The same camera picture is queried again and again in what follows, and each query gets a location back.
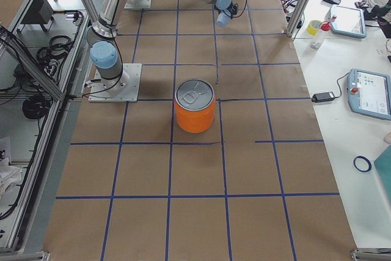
plastic bottle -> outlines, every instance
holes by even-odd
[[[311,48],[319,49],[324,39],[327,37],[329,31],[331,30],[331,23],[335,21],[336,18],[337,17],[333,15],[330,20],[324,21],[320,24],[318,32],[315,34],[315,36],[313,36],[311,40]]]

grid line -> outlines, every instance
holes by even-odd
[[[339,196],[338,192],[275,193],[275,194],[217,194],[217,195],[113,195],[113,196],[57,196],[56,200],[78,199],[207,199],[207,198],[261,198],[261,197],[321,197]]]
[[[308,139],[308,140],[259,140],[255,143],[311,143],[324,142],[323,139]],[[79,142],[71,143],[75,146],[84,145],[215,145],[221,142]]]
[[[249,13],[249,21],[250,21],[250,26],[251,26],[251,32],[254,32],[254,27],[252,25],[251,13],[250,13],[250,11],[248,11],[248,13]],[[292,255],[293,255],[294,261],[297,261],[296,250],[295,250],[295,247],[294,247],[293,235],[292,235],[291,226],[290,226],[288,208],[287,208],[287,203],[285,201],[285,196],[284,196],[284,191],[283,191],[282,176],[281,176],[279,161],[278,161],[278,157],[277,157],[276,143],[274,142],[274,135],[273,135],[273,129],[272,129],[272,124],[271,124],[271,118],[270,118],[270,112],[269,112],[269,106],[268,106],[268,99],[266,98],[266,88],[265,88],[265,84],[263,82],[261,66],[259,65],[260,57],[258,55],[258,48],[257,48],[257,43],[256,43],[256,40],[255,40],[255,35],[254,34],[252,36],[252,39],[253,39],[253,43],[254,43],[255,57],[256,57],[257,62],[258,62],[258,71],[259,71],[260,79],[261,79],[261,88],[262,88],[262,91],[263,91],[263,95],[265,97],[266,115],[267,115],[267,118],[268,118],[268,125],[269,125],[269,131],[270,131],[271,140],[272,140],[272,147],[273,147],[273,152],[274,152],[274,158],[275,158],[275,161],[276,161],[277,174],[278,174],[280,190],[281,190],[281,194],[282,194],[282,203],[283,203],[285,219],[286,219],[287,227],[288,227],[288,234],[289,234],[289,240],[290,240],[290,244],[291,244]]]
[[[220,135],[221,135],[221,156],[222,156],[222,171],[224,179],[224,201],[225,201],[225,218],[227,220],[227,240],[228,240],[228,256],[230,261],[232,261],[232,243],[231,243],[231,231],[230,231],[230,215],[228,207],[228,190],[227,190],[227,170],[225,167],[225,151],[224,151],[224,132],[222,126],[222,113],[221,113],[221,102],[218,100],[219,104],[219,122],[220,122]]]
[[[134,62],[134,58],[136,57],[137,43],[139,41],[139,33],[140,33],[140,27],[141,27],[143,12],[144,11],[141,12],[140,21],[139,21],[139,27],[137,29],[137,37],[136,37],[136,41],[135,41],[135,44],[134,44],[133,56],[132,56],[132,61],[131,61],[132,63]],[[129,102],[126,102],[125,113],[123,115],[123,121],[122,121],[122,129],[121,129],[120,144],[119,144],[118,155],[117,155],[117,162],[115,163],[114,178],[113,178],[113,184],[112,184],[112,190],[111,190],[112,198],[110,199],[108,217],[107,217],[107,220],[106,220],[106,227],[104,229],[104,238],[103,238],[103,244],[102,244],[102,251],[101,251],[100,261],[104,260],[104,255],[106,253],[106,243],[107,243],[107,239],[108,239],[108,233],[109,233],[109,228],[110,228],[110,220],[111,220],[111,211],[112,211],[112,205],[113,205],[113,200],[114,200],[113,196],[114,196],[114,193],[115,193],[115,186],[116,186],[116,183],[117,183],[117,174],[118,174],[118,168],[119,168],[119,162],[120,162],[121,150],[122,150],[122,144],[121,143],[123,141],[123,135],[124,135],[124,132],[125,132],[125,125],[126,125],[126,117],[127,117],[127,114],[128,114],[128,107],[129,107]]]
[[[172,151],[174,141],[174,96],[175,96],[175,80],[177,77],[177,58],[178,58],[178,30],[179,30],[179,5],[180,0],[177,1],[177,27],[175,36],[175,54],[174,54],[174,77],[172,86],[172,103],[171,103],[171,134],[170,134],[170,161],[169,161],[169,179],[168,179],[168,200],[167,200],[167,221],[166,221],[166,251],[164,260],[169,261],[169,245],[170,245],[170,209],[171,209],[171,183],[172,183]]]
[[[219,34],[219,33],[204,33],[204,34],[174,34],[174,33],[165,33],[165,34],[118,34],[118,37],[132,37],[132,36],[269,36],[269,35],[285,35],[285,33],[236,33],[236,34]]]

blue joint cap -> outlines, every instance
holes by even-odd
[[[99,41],[92,45],[90,57],[98,68],[109,69],[117,62],[118,53],[113,44],[107,41]]]
[[[219,10],[224,10],[224,9],[228,8],[228,6],[230,6],[231,2],[232,2],[232,0],[217,0],[216,7]]]
[[[219,13],[219,16],[217,17],[217,25],[220,28],[224,28],[231,21],[231,18],[229,17],[229,15],[230,15],[230,12],[228,10],[225,10],[225,11]]]

power adapter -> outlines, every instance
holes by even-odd
[[[336,97],[333,92],[323,92],[323,93],[313,94],[311,101],[314,103],[321,103],[321,102],[333,101],[335,98]]]

pull tab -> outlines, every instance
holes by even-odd
[[[182,99],[189,104],[193,104],[198,99],[198,94],[195,91],[188,91],[182,96]]]

